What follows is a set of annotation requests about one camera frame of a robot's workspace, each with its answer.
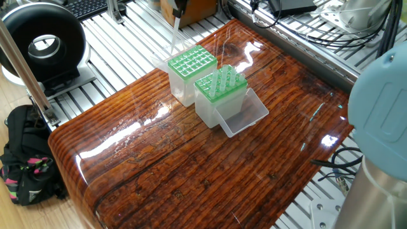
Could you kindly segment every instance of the cable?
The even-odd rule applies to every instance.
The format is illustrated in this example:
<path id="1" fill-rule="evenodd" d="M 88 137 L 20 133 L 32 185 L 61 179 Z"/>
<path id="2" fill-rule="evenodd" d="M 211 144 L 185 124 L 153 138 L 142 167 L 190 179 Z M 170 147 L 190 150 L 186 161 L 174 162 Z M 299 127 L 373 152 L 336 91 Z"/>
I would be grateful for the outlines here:
<path id="1" fill-rule="evenodd" d="M 318 181 L 322 181 L 322 180 L 324 180 L 326 178 L 329 178 L 329 177 L 338 178 L 338 176 L 336 176 L 336 175 L 344 175 L 342 177 L 344 177 L 346 179 L 353 179 L 352 177 L 347 177 L 347 176 L 352 175 L 352 174 L 346 174 L 346 173 L 342 173 L 342 172 L 330 172 L 329 174 L 326 174 L 325 176 L 319 178 Z"/>
<path id="2" fill-rule="evenodd" d="M 399 28 L 401 14 L 402 14 L 402 12 L 401 12 L 402 5 L 403 5 L 403 0 L 398 0 L 397 14 L 396 14 L 396 19 L 394 21 L 395 24 L 394 24 L 394 28 L 391 32 L 391 35 L 390 35 L 390 41 L 389 41 L 389 44 L 387 45 L 387 50 L 390 50 L 394 46 L 394 41 L 396 40 L 396 35 L 397 35 L 398 28 Z"/>
<path id="3" fill-rule="evenodd" d="M 381 57 L 385 52 L 393 48 L 399 28 L 402 7 L 403 0 L 392 0 L 389 21 L 387 22 L 383 38 L 379 44 L 376 58 Z"/>
<path id="4" fill-rule="evenodd" d="M 361 30 L 359 32 L 329 32 L 329 31 L 323 31 L 322 29 L 317 29 L 314 26 L 308 25 L 308 24 L 306 24 L 306 23 L 304 23 L 304 22 L 302 22 L 302 21 L 300 21 L 297 18 L 294 18 L 292 16 L 290 16 L 290 18 L 295 20 L 296 22 L 300 23 L 303 26 L 307 26 L 312 31 L 317 31 L 317 32 L 320 32 L 320 33 L 327 33 L 327 34 L 336 34 L 336 35 L 356 35 L 356 34 L 360 34 L 361 32 L 368 31 L 368 30 L 370 30 L 370 29 L 372 29 L 374 27 L 374 26 L 371 26 L 371 27 L 369 27 L 367 29 L 363 29 L 363 30 Z"/>
<path id="5" fill-rule="evenodd" d="M 274 23 L 271 24 L 271 25 L 268 25 L 268 26 L 261 26 L 261 25 L 258 25 L 258 24 L 256 23 L 256 21 L 255 21 L 256 16 L 255 16 L 254 12 L 259 8 L 259 4 L 260 4 L 261 2 L 263 2 L 263 1 L 264 1 L 264 0 L 262 0 L 262 1 L 259 1 L 259 0 L 251 0 L 251 1 L 250 1 L 250 6 L 252 7 L 253 23 L 254 23 L 255 26 L 259 27 L 260 29 L 269 29 L 269 28 L 273 27 L 274 25 L 276 25 L 277 22 L 280 20 L 281 11 L 282 11 L 282 0 L 279 0 L 279 2 L 280 2 L 279 15 L 278 15 L 277 18 L 275 19 Z"/>
<path id="6" fill-rule="evenodd" d="M 341 153 L 343 151 L 348 151 L 348 150 L 357 151 L 357 152 L 362 153 L 361 149 L 356 148 L 356 147 L 343 147 L 343 148 L 340 148 L 340 149 L 336 150 L 335 153 L 333 153 L 331 163 L 335 163 L 335 158 L 336 158 L 336 156 L 338 156 L 339 153 Z"/>
<path id="7" fill-rule="evenodd" d="M 361 162 L 362 162 L 362 157 L 354 160 L 353 162 L 344 163 L 344 164 L 335 164 L 335 163 L 326 162 L 326 161 L 322 161 L 322 160 L 311 160 L 311 163 L 313 163 L 314 165 L 320 165 L 320 166 L 329 167 L 332 169 L 343 169 L 343 168 L 346 169 L 347 167 L 357 165 L 358 163 L 361 163 Z"/>
<path id="8" fill-rule="evenodd" d="M 275 19 L 275 21 L 274 21 L 274 23 L 273 23 L 272 25 L 269 25 L 269 26 L 266 26 L 266 27 L 260 26 L 260 25 L 258 25 L 257 23 L 255 23 L 255 21 L 256 21 L 256 16 L 255 16 L 255 14 L 254 14 L 254 12 L 258 9 L 258 5 L 259 5 L 260 2 L 262 2 L 262 1 L 260 1 L 260 0 L 251 0 L 251 3 L 250 3 L 251 8 L 252 8 L 252 17 L 253 17 L 254 25 L 257 26 L 257 27 L 259 27 L 259 28 L 261 28 L 261 29 L 268 29 L 268 28 L 271 28 L 271 27 L 273 27 L 275 24 L 278 23 L 278 21 L 279 21 L 279 19 L 280 19 L 280 13 L 281 13 L 281 11 L 279 11 L 279 15 L 278 15 L 278 17 Z M 282 24 L 282 23 L 280 23 L 280 25 L 281 25 L 282 27 L 284 27 L 285 29 L 289 30 L 290 32 L 293 32 L 293 33 L 295 33 L 295 34 L 301 36 L 303 39 L 306 39 L 308 42 L 313 43 L 313 44 L 316 44 L 316 45 L 330 46 L 330 47 L 335 47 L 335 48 L 353 48 L 353 47 L 362 46 L 362 45 L 364 45 L 364 44 L 370 42 L 373 38 L 375 38 L 375 36 L 376 36 L 376 35 L 380 32 L 380 30 L 382 29 L 384 23 L 385 23 L 385 20 L 382 22 L 382 24 L 379 26 L 379 28 L 378 28 L 375 32 L 373 32 L 373 33 L 371 33 L 371 34 L 365 35 L 365 36 L 360 37 L 360 38 L 347 39 L 347 40 L 340 40 L 340 41 L 333 41 L 333 40 L 328 40 L 328 39 L 322 39 L 322 38 L 317 38 L 317 37 L 309 36 L 309 35 L 307 35 L 307 34 L 302 34 L 302 33 L 298 32 L 298 31 L 296 31 L 296 30 L 294 30 L 294 29 L 288 28 L 287 26 L 285 26 L 285 25 Z M 332 45 L 332 43 L 342 43 L 342 42 L 344 42 L 344 43 L 350 42 L 350 43 L 351 43 L 351 42 L 353 42 L 353 41 L 357 41 L 357 40 L 361 40 L 361 39 L 367 39 L 367 40 L 365 40 L 364 42 L 359 43 L 359 44 L 357 44 L 357 45 Z"/>
<path id="9" fill-rule="evenodd" d="M 224 13 L 224 15 L 226 16 L 226 18 L 228 20 L 231 20 L 231 17 L 229 16 L 229 14 L 226 13 L 226 11 L 224 10 L 223 6 L 222 6 L 222 0 L 219 0 L 219 6 L 221 7 L 222 12 Z"/>

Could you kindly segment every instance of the black backpack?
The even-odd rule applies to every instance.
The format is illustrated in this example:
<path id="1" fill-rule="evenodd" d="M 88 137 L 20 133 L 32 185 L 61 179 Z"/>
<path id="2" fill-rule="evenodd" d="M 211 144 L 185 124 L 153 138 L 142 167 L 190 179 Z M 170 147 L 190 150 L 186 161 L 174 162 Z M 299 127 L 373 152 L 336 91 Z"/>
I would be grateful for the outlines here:
<path id="1" fill-rule="evenodd" d="M 15 108 L 7 118 L 9 142 L 0 156 L 0 176 L 11 201 L 22 206 L 54 195 L 63 199 L 66 188 L 48 146 L 50 132 L 33 106 Z"/>

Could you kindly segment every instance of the epoxy coated wood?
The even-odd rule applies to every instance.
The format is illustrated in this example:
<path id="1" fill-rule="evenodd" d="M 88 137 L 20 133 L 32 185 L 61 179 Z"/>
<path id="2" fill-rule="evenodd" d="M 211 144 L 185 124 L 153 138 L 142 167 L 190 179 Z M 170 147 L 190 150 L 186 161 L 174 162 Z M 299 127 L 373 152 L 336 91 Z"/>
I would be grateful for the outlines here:
<path id="1" fill-rule="evenodd" d="M 50 137 L 96 228 L 269 228 L 347 137 L 348 96 L 237 20 L 200 44 L 237 66 L 270 114 L 233 138 L 154 70 Z"/>

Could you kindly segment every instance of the clear plastic lid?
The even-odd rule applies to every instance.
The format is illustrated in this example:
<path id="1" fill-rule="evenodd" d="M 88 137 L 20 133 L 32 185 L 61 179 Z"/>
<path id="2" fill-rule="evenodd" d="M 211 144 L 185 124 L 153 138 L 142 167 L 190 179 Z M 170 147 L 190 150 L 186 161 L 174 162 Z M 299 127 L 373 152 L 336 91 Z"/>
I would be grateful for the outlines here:
<path id="1" fill-rule="evenodd" d="M 174 46 L 166 46 L 159 52 L 153 53 L 151 56 L 152 63 L 156 68 L 168 73 L 168 61 L 194 47 L 196 47 L 195 44 L 191 44 L 185 40 L 177 41 Z"/>
<path id="2" fill-rule="evenodd" d="M 214 116 L 225 131 L 228 137 L 233 137 L 247 127 L 253 126 L 259 120 L 269 114 L 266 106 L 254 90 L 248 88 L 243 99 L 242 109 L 236 115 L 224 119 L 222 114 L 226 114 L 228 107 L 218 106 L 214 111 Z"/>

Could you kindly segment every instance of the metal rod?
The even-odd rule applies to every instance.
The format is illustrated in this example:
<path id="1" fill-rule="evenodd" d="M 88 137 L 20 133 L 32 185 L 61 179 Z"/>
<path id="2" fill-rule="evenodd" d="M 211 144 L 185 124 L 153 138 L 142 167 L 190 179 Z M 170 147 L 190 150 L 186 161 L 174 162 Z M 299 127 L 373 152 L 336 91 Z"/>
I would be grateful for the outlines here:
<path id="1" fill-rule="evenodd" d="M 55 124 L 58 123 L 58 118 L 55 116 L 50 102 L 46 99 L 44 92 L 39 87 L 38 82 L 34 77 L 34 74 L 2 20 L 0 20 L 0 47 L 16 70 L 18 76 L 24 82 L 24 85 L 32 95 L 32 98 L 38 105 L 40 111 L 47 116 L 50 122 Z"/>
<path id="2" fill-rule="evenodd" d="M 119 7 L 117 5 L 117 0 L 106 0 L 107 1 L 107 14 L 118 24 L 124 23 L 122 19 Z"/>

